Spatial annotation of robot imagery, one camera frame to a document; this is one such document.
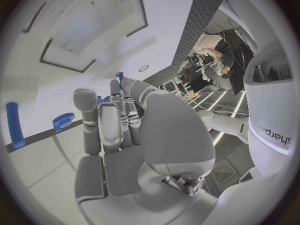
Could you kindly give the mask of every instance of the blue object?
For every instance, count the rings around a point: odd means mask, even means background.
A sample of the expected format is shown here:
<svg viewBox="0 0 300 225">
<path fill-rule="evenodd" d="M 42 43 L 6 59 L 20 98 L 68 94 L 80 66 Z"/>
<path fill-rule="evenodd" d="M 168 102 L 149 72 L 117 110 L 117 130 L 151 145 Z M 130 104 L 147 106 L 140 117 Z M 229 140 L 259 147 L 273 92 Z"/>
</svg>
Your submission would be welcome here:
<svg viewBox="0 0 300 225">
<path fill-rule="evenodd" d="M 123 72 L 119 72 L 118 77 L 119 77 L 119 80 L 120 80 L 120 89 L 121 89 L 122 91 L 124 91 L 124 89 L 123 89 L 122 86 L 121 86 L 121 81 L 122 81 L 122 79 L 124 78 Z"/>
<path fill-rule="evenodd" d="M 15 149 L 19 149 L 25 145 L 25 139 L 23 137 L 20 125 L 18 104 L 15 102 L 7 103 L 6 112 L 8 129 L 12 145 Z"/>
<path fill-rule="evenodd" d="M 74 113 L 65 113 L 53 120 L 53 127 L 56 132 L 59 132 L 61 129 L 69 126 L 72 123 L 72 120 L 75 118 Z"/>
<path fill-rule="evenodd" d="M 111 102 L 111 97 L 107 96 L 106 98 L 103 99 L 104 103 L 110 103 Z"/>
<path fill-rule="evenodd" d="M 102 97 L 98 96 L 97 97 L 97 104 L 98 104 L 98 106 L 100 106 L 102 103 L 103 103 Z"/>
</svg>

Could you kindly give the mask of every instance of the black shirt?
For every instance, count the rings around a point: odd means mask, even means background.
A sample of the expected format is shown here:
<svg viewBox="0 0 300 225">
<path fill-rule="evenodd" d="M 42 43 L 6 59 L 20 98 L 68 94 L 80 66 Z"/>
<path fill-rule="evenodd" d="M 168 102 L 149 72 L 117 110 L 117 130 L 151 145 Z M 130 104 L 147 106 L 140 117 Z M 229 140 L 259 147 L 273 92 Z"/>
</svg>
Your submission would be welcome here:
<svg viewBox="0 0 300 225">
<path fill-rule="evenodd" d="M 225 42 L 224 39 L 220 40 L 217 43 L 214 50 L 223 54 L 223 56 L 220 57 L 220 61 L 222 62 L 222 64 L 226 65 L 229 68 L 232 68 L 232 66 L 234 65 L 234 54 L 228 43 Z"/>
</svg>

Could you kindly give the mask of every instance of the person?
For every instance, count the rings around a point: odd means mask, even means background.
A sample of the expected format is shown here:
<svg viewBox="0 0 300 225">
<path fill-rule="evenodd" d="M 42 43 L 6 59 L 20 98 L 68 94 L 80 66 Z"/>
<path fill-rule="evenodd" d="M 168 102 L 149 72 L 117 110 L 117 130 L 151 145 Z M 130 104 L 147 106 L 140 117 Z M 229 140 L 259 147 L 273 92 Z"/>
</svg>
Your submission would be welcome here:
<svg viewBox="0 0 300 225">
<path fill-rule="evenodd" d="M 228 43 L 220 35 L 202 34 L 193 49 L 200 55 L 205 53 L 214 55 L 216 74 L 224 79 L 230 77 L 231 68 L 234 65 L 234 54 Z"/>
</svg>

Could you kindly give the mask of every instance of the man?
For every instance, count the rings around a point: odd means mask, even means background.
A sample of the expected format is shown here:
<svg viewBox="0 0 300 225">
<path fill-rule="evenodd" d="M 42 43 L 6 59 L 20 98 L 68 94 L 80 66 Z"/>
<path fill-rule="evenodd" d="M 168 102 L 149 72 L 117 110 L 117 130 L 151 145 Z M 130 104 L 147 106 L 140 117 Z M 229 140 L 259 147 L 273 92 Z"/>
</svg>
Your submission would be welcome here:
<svg viewBox="0 0 300 225">
<path fill-rule="evenodd" d="M 224 79 L 229 79 L 231 68 L 234 65 L 234 54 L 221 36 L 202 34 L 193 49 L 198 54 L 209 53 L 214 55 L 216 58 L 216 64 L 214 65 L 216 74 Z"/>
</svg>

